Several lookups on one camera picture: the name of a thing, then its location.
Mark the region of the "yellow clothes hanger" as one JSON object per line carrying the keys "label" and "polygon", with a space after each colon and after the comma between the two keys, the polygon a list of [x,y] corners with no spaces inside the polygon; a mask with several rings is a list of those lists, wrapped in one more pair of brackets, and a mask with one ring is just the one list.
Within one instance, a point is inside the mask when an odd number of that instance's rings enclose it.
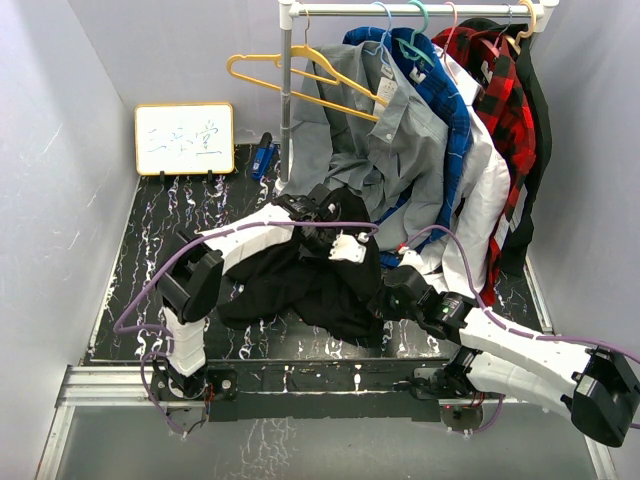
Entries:
{"label": "yellow clothes hanger", "polygon": [[[372,100],[375,105],[379,105],[382,108],[386,108],[389,105],[389,100],[384,96],[371,91],[368,87],[361,85],[354,79],[341,73],[336,69],[331,61],[322,54],[319,50],[312,48],[308,42],[308,33],[304,34],[304,42],[302,44],[293,44],[293,24],[291,20],[286,20],[287,14],[283,9],[279,11],[279,19],[284,22],[285,26],[280,27],[280,52],[273,54],[234,54],[227,59],[226,71],[232,77],[264,87],[269,90],[277,90],[281,93],[281,98],[296,97],[299,100],[303,100],[312,104],[319,105],[323,108],[328,108],[337,112],[352,115],[368,121],[377,121],[379,116],[374,113],[368,113],[365,110],[359,110],[355,107],[349,107],[346,104],[329,101],[322,99],[319,95],[312,95],[303,93],[302,91],[293,90],[291,87],[291,78],[297,75],[305,80],[309,80],[315,83],[316,86],[323,84],[331,87],[346,87],[347,89],[356,92],[365,98]],[[308,72],[306,70],[300,70],[292,67],[292,62],[295,58],[300,58],[311,63],[312,67],[319,67],[321,69],[320,74],[314,72]],[[239,62],[247,63],[270,63],[276,68],[281,70],[282,80],[281,84],[277,86],[274,83],[270,83],[259,78],[252,77],[247,74],[240,73],[235,69],[235,66]]]}

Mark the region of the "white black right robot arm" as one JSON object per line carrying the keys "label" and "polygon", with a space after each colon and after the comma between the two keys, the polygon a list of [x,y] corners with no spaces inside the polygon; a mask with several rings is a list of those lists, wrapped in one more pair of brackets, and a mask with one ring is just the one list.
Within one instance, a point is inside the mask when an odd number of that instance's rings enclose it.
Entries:
{"label": "white black right robot arm", "polygon": [[411,320],[430,336],[458,345],[431,378],[441,389],[460,397],[487,392],[536,404],[609,447],[620,447],[632,428],[639,379],[627,357],[611,347],[524,329],[476,299],[437,292],[410,265],[383,276],[373,310],[388,320]]}

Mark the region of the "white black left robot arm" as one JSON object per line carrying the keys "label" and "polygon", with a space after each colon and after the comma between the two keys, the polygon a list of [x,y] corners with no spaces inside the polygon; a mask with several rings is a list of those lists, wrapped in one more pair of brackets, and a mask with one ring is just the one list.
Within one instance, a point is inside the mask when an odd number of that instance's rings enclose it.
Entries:
{"label": "white black left robot arm", "polygon": [[205,318],[214,310],[222,279],[231,268],[255,254],[300,238],[307,250],[326,257],[339,227],[308,227],[308,222],[337,222],[347,207],[335,192],[318,185],[307,195],[282,195],[258,211],[225,227],[175,238],[179,248],[199,243],[178,255],[156,290],[169,331],[164,361],[165,384],[175,395],[194,399],[206,387]]}

